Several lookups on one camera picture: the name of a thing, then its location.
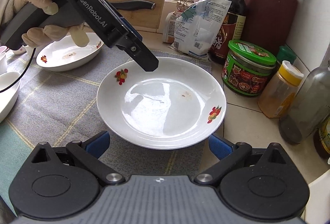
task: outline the tile countertop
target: tile countertop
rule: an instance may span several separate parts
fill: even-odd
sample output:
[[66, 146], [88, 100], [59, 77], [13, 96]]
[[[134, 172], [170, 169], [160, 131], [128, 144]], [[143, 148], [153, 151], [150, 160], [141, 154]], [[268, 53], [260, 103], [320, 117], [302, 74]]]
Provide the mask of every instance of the tile countertop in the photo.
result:
[[[168, 43], [162, 43], [162, 34], [140, 32], [144, 44], [151, 50], [177, 53], [168, 47]], [[257, 97], [249, 98], [240, 96], [223, 85], [221, 78], [222, 67], [212, 63], [212, 75], [224, 89], [227, 98], [227, 112], [224, 123], [217, 133], [229, 141], [236, 143], [243, 141], [254, 148], [267, 148], [269, 143], [278, 142], [289, 154], [293, 162], [304, 176], [307, 183], [325, 173], [330, 166], [322, 160], [315, 151], [313, 138], [309, 136], [298, 145], [286, 143], [278, 131], [278, 119], [267, 118], [257, 105]], [[218, 159], [210, 152], [208, 143], [205, 144], [200, 171], [203, 171]]]

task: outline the barcode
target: barcode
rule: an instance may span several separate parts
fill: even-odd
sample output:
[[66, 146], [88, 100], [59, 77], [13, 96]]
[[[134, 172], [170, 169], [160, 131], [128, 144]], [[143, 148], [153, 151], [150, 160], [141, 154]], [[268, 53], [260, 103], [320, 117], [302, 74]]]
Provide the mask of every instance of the barcode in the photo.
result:
[[199, 42], [195, 42], [194, 47], [197, 47], [198, 49], [201, 49], [202, 45]]
[[276, 116], [281, 112], [282, 109], [283, 109], [283, 106], [278, 107], [278, 109], [277, 109], [277, 111], [274, 113], [273, 117], [276, 117]]
[[175, 49], [179, 49], [179, 43], [178, 43], [178, 42], [174, 42], [174, 43], [173, 43], [173, 47], [174, 47]]

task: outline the silver screw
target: silver screw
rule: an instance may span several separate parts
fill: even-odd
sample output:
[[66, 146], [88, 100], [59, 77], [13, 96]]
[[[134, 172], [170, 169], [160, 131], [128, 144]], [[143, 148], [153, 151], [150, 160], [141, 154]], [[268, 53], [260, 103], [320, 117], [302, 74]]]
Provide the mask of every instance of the silver screw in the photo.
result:
[[200, 182], [209, 182], [209, 181], [211, 181], [213, 179], [213, 177], [210, 174], [199, 174], [197, 176], [197, 179]]
[[107, 179], [107, 181], [117, 182], [120, 181], [123, 178], [123, 176], [118, 173], [111, 173], [111, 174], [107, 174], [105, 178]]

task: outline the green lid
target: green lid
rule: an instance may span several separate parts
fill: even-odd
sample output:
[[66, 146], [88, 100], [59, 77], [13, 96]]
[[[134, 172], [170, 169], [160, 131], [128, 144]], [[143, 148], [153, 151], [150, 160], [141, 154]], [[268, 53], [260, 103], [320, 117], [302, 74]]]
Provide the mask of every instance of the green lid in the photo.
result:
[[255, 63], [272, 66], [276, 63], [276, 57], [266, 49], [254, 45], [250, 42], [240, 40], [231, 40], [228, 43], [229, 48], [238, 55], [241, 55]]
[[280, 46], [276, 56], [278, 62], [282, 63], [283, 60], [289, 61], [291, 64], [296, 60], [297, 55], [287, 45]]

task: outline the maroon knife block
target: maroon knife block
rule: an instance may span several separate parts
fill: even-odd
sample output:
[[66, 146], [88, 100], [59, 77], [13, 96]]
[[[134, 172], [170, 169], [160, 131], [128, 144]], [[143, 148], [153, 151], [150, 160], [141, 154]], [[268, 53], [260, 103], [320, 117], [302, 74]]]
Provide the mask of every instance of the maroon knife block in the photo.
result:
[[276, 56], [289, 35], [298, 0], [245, 0], [245, 3], [247, 16], [241, 40]]

